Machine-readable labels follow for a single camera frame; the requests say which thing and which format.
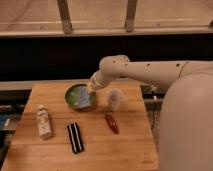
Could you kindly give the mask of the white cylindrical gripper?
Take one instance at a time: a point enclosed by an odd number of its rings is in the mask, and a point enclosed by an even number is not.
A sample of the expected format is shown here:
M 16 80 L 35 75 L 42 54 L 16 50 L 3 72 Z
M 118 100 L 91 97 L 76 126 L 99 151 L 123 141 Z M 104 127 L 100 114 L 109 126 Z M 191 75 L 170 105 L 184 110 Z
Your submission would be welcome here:
M 100 71 L 96 71 L 92 75 L 90 80 L 91 84 L 90 83 L 86 84 L 86 90 L 88 94 L 93 93 L 94 92 L 93 89 L 98 90 L 106 87 L 108 84 L 106 77 Z

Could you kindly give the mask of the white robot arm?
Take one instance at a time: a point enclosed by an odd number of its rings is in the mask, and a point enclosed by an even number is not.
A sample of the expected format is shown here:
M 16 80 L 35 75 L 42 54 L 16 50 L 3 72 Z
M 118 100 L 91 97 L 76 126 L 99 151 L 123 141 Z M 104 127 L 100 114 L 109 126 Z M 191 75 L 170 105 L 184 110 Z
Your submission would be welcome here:
M 159 130 L 160 171 L 213 171 L 213 60 L 132 62 L 107 56 L 90 77 L 97 91 L 119 77 L 165 87 Z

